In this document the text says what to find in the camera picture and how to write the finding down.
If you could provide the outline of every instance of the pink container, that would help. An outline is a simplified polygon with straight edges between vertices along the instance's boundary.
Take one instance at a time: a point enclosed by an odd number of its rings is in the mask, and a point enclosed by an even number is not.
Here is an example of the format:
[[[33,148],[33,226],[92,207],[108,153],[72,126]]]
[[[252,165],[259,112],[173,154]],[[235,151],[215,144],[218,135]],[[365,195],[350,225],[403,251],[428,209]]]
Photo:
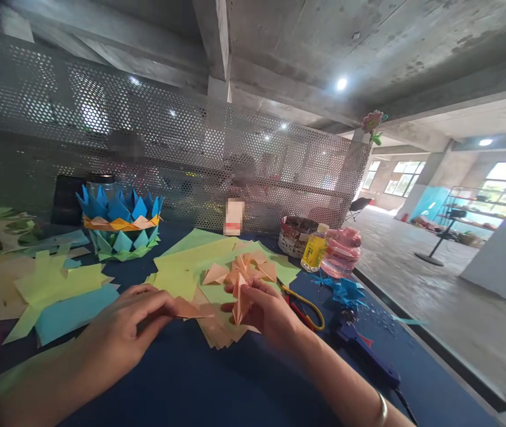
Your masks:
[[[321,268],[334,278],[347,278],[360,259],[361,237],[355,228],[329,230],[328,248]]]

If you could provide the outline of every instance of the yellow bottle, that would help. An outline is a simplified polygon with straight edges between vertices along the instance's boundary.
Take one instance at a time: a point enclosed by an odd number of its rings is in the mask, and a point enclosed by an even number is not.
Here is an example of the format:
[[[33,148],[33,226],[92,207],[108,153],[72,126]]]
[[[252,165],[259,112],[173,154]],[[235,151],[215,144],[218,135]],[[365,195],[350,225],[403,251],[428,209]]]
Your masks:
[[[326,224],[318,224],[318,229],[308,237],[305,254],[300,260],[300,265],[304,270],[314,273],[320,268],[322,257],[324,257],[328,246],[328,238],[326,237],[328,228],[329,226]]]

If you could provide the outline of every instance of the hand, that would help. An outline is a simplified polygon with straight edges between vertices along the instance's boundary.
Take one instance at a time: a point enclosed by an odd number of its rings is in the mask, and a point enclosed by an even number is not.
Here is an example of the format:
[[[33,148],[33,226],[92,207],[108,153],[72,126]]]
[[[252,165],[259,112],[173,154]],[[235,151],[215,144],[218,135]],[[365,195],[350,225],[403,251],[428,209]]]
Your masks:
[[[233,292],[233,285],[226,285],[225,291]],[[293,350],[298,335],[308,328],[296,317],[281,293],[258,279],[251,286],[242,285],[241,292],[253,302],[242,323],[256,327],[276,349]],[[234,302],[223,304],[221,309],[230,312],[234,305]]]
[[[131,286],[103,310],[66,355],[89,399],[130,372],[175,316],[170,294],[148,284]]]

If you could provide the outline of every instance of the ceiling light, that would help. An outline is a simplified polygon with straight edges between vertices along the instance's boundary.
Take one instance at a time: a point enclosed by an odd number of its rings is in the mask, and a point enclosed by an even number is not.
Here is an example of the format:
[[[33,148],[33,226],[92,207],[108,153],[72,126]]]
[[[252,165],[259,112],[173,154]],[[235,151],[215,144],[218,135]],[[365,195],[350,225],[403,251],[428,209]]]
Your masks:
[[[338,83],[336,83],[336,90],[344,90],[346,88],[347,84],[348,84],[348,81],[344,78],[338,80]]]

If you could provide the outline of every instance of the concrete floor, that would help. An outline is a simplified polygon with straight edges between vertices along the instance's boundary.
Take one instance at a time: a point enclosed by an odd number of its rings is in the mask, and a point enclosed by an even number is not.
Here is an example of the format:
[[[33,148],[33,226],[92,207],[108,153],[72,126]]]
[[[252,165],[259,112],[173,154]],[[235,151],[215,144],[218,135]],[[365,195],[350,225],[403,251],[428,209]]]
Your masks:
[[[444,241],[437,267],[413,255],[429,253],[437,237],[366,208],[345,223],[360,230],[358,268],[496,391],[506,396],[506,300],[458,278],[477,249]]]

